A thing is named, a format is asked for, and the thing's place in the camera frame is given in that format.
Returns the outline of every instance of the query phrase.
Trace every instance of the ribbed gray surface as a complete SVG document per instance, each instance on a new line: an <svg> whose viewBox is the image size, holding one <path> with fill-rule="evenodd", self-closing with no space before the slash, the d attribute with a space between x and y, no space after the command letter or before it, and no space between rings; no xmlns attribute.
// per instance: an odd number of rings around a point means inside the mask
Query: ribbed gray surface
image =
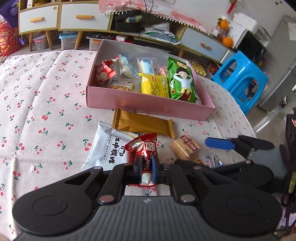
<svg viewBox="0 0 296 241"><path fill-rule="evenodd" d="M16 241L275 241L269 234L237 238L220 233L192 206L178 204L171 196L123 196L115 205L102 206L93 219L71 234L36 237L23 233Z"/></svg>

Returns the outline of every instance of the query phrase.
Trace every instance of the blue plastic stool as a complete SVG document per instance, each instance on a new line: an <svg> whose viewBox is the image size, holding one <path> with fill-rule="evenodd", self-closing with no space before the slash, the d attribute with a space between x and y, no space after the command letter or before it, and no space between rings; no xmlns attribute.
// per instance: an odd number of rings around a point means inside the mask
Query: blue plastic stool
<svg viewBox="0 0 296 241"><path fill-rule="evenodd" d="M237 62L237 66L233 73L227 76L226 72L234 62ZM255 95L249 100L245 90L249 88L250 83L254 79L259 87ZM244 114L247 114L262 95L268 78L252 61L239 51L215 73L211 80L228 90Z"/></svg>

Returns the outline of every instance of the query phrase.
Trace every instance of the wooden drawer handle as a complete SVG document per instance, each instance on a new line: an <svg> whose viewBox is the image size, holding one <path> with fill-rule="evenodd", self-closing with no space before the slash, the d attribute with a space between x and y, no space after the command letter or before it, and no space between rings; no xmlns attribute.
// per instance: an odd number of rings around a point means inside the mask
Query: wooden drawer handle
<svg viewBox="0 0 296 241"><path fill-rule="evenodd" d="M205 48L207 50L212 50L212 48L210 46L207 46L206 44L200 43L200 46L202 46L203 48Z"/></svg>
<svg viewBox="0 0 296 241"><path fill-rule="evenodd" d="M30 23L41 22L43 19L44 19L44 17L31 18L31 19L30 19Z"/></svg>
<svg viewBox="0 0 296 241"><path fill-rule="evenodd" d="M93 15L76 15L77 19L92 19Z"/></svg>

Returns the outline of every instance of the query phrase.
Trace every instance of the cabinet leg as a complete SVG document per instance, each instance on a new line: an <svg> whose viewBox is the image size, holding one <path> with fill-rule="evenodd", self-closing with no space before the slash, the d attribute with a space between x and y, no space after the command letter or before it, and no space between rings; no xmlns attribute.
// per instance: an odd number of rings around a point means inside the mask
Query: cabinet leg
<svg viewBox="0 0 296 241"><path fill-rule="evenodd" d="M183 53L184 53L184 50L183 49L180 49L179 54L178 54L178 57L182 58Z"/></svg>
<svg viewBox="0 0 296 241"><path fill-rule="evenodd" d="M33 33L29 35L29 52L33 51Z"/></svg>
<svg viewBox="0 0 296 241"><path fill-rule="evenodd" d="M45 31L45 34L46 34L46 38L48 41L48 46L49 46L50 50L53 50L54 47L52 45L52 37L50 36L50 31L49 30Z"/></svg>
<svg viewBox="0 0 296 241"><path fill-rule="evenodd" d="M79 44L80 44L80 41L81 41L81 38L82 38L82 34L83 34L83 31L78 32L78 36L77 36L75 47L74 47L75 50L77 50L79 48Z"/></svg>

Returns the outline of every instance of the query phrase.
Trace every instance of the cherry print tablecloth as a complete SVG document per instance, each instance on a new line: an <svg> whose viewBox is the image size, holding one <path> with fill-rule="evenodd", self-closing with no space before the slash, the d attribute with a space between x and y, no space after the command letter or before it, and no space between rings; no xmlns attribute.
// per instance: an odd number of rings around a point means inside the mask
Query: cherry print tablecloth
<svg viewBox="0 0 296 241"><path fill-rule="evenodd" d="M94 57L91 51L53 51L10 57L0 66L0 232L10 239L17 235L11 215L14 202L78 173L98 122L111 124L112 110L86 106L85 86ZM188 133L200 143L204 162L211 155L224 164L242 160L234 151L205 147L207 137L255 135L230 94L205 78L201 81L216 111L206 121L174 118L176 135ZM169 141L158 137L161 162L176 158Z"/></svg>

